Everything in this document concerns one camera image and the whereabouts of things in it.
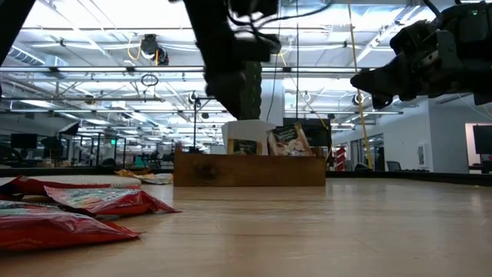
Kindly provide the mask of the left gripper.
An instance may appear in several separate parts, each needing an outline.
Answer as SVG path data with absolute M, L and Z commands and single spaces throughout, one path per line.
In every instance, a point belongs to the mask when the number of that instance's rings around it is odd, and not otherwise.
M 249 94 L 245 89 L 245 69 L 244 63 L 204 66 L 205 91 L 220 92 L 215 98 L 236 119 L 248 119 L 250 115 Z

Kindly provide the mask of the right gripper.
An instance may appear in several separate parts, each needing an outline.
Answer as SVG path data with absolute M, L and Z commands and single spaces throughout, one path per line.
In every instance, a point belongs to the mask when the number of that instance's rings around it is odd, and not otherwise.
M 373 107 L 383 109 L 394 97 L 410 101 L 418 96 L 435 98 L 453 92 L 473 91 L 477 70 L 460 59 L 460 67 L 445 68 L 441 60 L 431 67 L 411 69 L 397 55 L 379 68 L 363 68 L 353 77 L 352 85 L 372 94 Z

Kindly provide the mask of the orange mango tea packet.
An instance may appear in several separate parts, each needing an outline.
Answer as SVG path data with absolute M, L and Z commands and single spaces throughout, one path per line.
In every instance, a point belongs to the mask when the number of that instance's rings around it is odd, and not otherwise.
M 262 144 L 257 141 L 236 138 L 228 140 L 228 155 L 262 155 L 262 150 Z
M 140 171 L 130 171 L 120 169 L 115 171 L 115 174 L 139 179 L 142 183 L 153 185 L 170 185 L 174 181 L 174 175 L 171 173 L 152 173 L 150 169 Z

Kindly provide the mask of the brown tea packet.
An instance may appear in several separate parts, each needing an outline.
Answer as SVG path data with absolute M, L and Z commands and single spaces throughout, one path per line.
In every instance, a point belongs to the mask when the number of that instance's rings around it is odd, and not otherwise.
M 274 156 L 314 156 L 298 122 L 268 131 L 268 148 Z

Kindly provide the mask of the wooden compartment tea box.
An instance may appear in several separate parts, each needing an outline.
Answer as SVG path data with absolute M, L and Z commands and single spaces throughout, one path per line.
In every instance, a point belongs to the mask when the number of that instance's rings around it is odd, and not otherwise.
M 175 151 L 176 187 L 317 187 L 326 182 L 317 157 L 215 155 Z

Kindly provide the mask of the red tea packet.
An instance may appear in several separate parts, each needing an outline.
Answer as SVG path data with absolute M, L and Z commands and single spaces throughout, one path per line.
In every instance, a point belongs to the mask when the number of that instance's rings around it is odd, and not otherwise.
M 28 251 L 135 239 L 138 232 L 56 206 L 0 200 L 0 249 Z
M 57 203 L 94 215 L 141 215 L 178 210 L 141 189 L 59 189 L 45 186 Z
M 37 179 L 30 179 L 25 175 L 18 177 L 1 177 L 0 178 L 0 195 L 46 195 L 45 187 L 58 189 L 107 189 L 112 188 L 110 184 L 100 185 L 76 185 L 58 182 L 46 182 Z M 127 188 L 116 189 L 139 189 L 141 186 L 132 186 Z

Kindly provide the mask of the red equipment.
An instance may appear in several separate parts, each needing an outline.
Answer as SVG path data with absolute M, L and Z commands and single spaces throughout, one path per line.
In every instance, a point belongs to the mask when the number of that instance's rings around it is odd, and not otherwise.
M 344 172 L 346 170 L 346 160 L 347 160 L 347 154 L 346 154 L 346 148 L 345 147 L 339 147 L 336 148 L 334 152 L 334 165 L 335 165 L 335 170 L 337 172 Z

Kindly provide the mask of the grey ceiling pipe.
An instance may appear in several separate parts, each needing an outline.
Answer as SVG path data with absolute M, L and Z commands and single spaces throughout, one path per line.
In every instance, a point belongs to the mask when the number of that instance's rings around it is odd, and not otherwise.
M 163 98 L 22 98 L 1 97 L 0 101 L 57 101 L 57 102 L 103 102 L 103 101 L 130 101 L 130 102 L 166 102 Z

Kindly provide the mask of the long ceiling light bar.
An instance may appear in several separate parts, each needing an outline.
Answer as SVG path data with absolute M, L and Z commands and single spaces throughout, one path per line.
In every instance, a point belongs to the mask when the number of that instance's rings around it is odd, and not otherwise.
M 0 67 L 0 72 L 203 72 L 202 66 L 168 67 Z M 263 67 L 263 72 L 355 73 L 354 68 L 336 67 Z

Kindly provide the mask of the round pale plate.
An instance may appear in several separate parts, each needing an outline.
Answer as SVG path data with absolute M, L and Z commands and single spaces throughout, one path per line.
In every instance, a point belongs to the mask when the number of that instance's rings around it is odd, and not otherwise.
M 127 188 L 141 185 L 140 179 L 120 175 L 45 175 L 30 176 L 30 179 L 76 185 L 110 184 L 112 188 Z

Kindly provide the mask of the black monitor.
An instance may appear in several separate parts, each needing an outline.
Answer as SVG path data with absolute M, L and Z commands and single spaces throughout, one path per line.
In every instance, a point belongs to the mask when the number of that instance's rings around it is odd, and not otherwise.
M 12 133 L 10 146 L 14 149 L 36 149 L 38 135 L 28 133 Z

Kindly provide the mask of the black wall screen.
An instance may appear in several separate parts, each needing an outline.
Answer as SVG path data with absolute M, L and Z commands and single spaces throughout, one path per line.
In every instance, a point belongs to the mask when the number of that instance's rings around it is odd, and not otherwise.
M 492 155 L 492 125 L 475 125 L 473 131 L 476 153 Z

